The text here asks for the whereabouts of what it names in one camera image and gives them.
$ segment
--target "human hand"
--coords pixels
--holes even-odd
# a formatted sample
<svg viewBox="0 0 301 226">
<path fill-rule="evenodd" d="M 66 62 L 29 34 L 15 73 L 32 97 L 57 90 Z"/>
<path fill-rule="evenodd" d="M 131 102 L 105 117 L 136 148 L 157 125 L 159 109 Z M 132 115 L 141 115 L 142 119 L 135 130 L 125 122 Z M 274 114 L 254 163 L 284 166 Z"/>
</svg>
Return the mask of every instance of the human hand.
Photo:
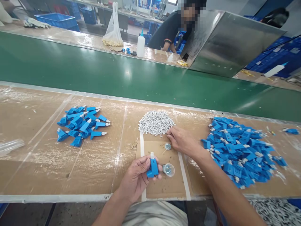
<svg viewBox="0 0 301 226">
<path fill-rule="evenodd" d="M 120 194 L 131 204 L 138 200 L 150 182 L 149 178 L 146 176 L 146 172 L 151 166 L 150 158 L 150 155 L 146 155 L 134 160 L 120 183 L 118 188 L 120 190 Z M 162 166 L 159 165 L 159 160 L 157 157 L 155 157 L 155 159 L 157 161 L 159 172 L 162 172 L 163 169 Z M 153 181 L 156 181 L 157 179 L 161 180 L 162 176 L 159 174 L 157 178 L 152 178 Z"/>
<path fill-rule="evenodd" d="M 201 146 L 200 142 L 190 132 L 182 128 L 173 126 L 167 131 L 167 137 L 170 139 L 174 149 L 192 159 L 200 154 L 204 157 L 211 157 L 210 153 Z"/>
</svg>

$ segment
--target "plastic tube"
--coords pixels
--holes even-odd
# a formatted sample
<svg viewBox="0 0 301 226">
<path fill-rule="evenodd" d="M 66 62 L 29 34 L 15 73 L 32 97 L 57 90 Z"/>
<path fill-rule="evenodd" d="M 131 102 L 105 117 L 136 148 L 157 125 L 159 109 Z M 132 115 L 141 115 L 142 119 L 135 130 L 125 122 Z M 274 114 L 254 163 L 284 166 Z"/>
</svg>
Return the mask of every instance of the plastic tube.
<svg viewBox="0 0 301 226">
<path fill-rule="evenodd" d="M 11 151 L 24 145 L 25 143 L 22 139 L 16 139 L 6 143 L 0 143 L 0 155 L 8 154 Z"/>
</svg>

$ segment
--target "dark shirt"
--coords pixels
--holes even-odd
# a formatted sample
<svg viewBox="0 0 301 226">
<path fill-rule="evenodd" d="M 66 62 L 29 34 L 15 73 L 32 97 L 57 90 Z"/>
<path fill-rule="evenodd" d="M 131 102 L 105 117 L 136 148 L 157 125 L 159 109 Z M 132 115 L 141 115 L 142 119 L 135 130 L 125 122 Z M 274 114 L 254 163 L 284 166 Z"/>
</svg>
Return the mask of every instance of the dark shirt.
<svg viewBox="0 0 301 226">
<path fill-rule="evenodd" d="M 174 11 L 161 24 L 152 35 L 147 47 L 161 50 L 165 42 L 173 43 L 178 31 L 181 29 L 181 11 Z"/>
</svg>

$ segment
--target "plastic bag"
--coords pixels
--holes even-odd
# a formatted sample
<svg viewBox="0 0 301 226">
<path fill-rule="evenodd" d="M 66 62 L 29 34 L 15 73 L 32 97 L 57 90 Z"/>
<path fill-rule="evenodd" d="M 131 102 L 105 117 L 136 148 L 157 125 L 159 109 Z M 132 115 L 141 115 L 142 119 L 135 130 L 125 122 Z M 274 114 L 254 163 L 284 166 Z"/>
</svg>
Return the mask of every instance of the plastic bag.
<svg viewBox="0 0 301 226">
<path fill-rule="evenodd" d="M 119 22 L 118 22 L 118 3 L 113 2 L 113 13 L 108 25 L 107 32 L 103 37 L 103 43 L 106 46 L 123 46 L 121 38 Z"/>
</svg>

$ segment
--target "white plastic bottle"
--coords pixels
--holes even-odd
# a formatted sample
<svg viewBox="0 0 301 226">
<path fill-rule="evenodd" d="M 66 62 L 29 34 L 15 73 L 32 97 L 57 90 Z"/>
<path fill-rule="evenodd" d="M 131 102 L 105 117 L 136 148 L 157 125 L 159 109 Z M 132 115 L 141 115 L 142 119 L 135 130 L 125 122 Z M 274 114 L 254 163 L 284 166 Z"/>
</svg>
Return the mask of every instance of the white plastic bottle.
<svg viewBox="0 0 301 226">
<path fill-rule="evenodd" d="M 277 65 L 276 67 L 272 68 L 271 70 L 269 70 L 267 73 L 264 74 L 264 76 L 266 78 L 269 78 L 275 74 L 277 74 L 279 71 L 281 71 L 282 69 L 284 69 L 284 66 L 287 64 L 288 62 L 282 64 L 282 65 Z"/>
<path fill-rule="evenodd" d="M 143 37 L 143 28 L 142 28 L 141 35 L 138 37 L 138 42 L 137 42 L 137 56 L 140 58 L 144 56 L 144 45 L 145 45 L 145 38 Z"/>
</svg>

